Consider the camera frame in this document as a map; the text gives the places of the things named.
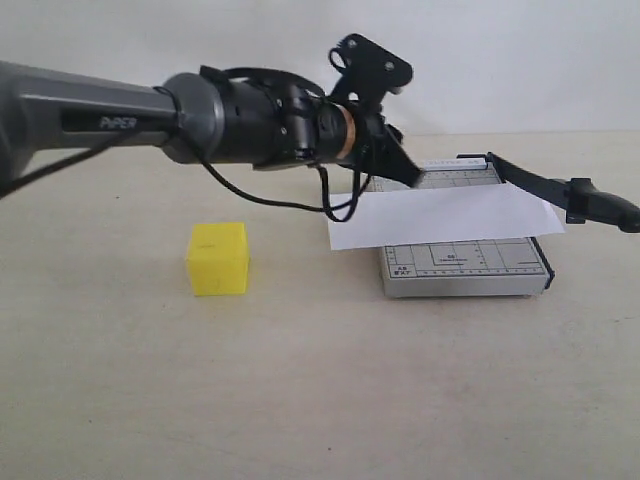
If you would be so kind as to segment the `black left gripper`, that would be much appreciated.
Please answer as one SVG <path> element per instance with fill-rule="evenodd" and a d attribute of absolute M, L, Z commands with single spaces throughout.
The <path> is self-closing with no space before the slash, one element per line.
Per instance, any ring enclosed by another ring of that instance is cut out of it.
<path fill-rule="evenodd" d="M 385 173 L 384 177 L 416 188 L 424 176 L 402 147 L 404 134 L 390 124 L 384 114 L 368 115 L 356 136 L 356 146 L 347 155 L 344 167 L 360 163 L 363 173 Z"/>

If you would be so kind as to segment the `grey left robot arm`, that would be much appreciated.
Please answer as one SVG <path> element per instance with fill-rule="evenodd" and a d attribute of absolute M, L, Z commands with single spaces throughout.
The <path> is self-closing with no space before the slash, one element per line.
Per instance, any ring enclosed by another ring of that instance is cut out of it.
<path fill-rule="evenodd" d="M 381 113 L 405 83 L 347 71 L 325 93 L 290 72 L 205 66 L 146 87 L 3 62 L 1 184 L 15 184 L 40 151 L 154 146 L 178 164 L 337 164 L 413 187 L 422 170 Z"/>

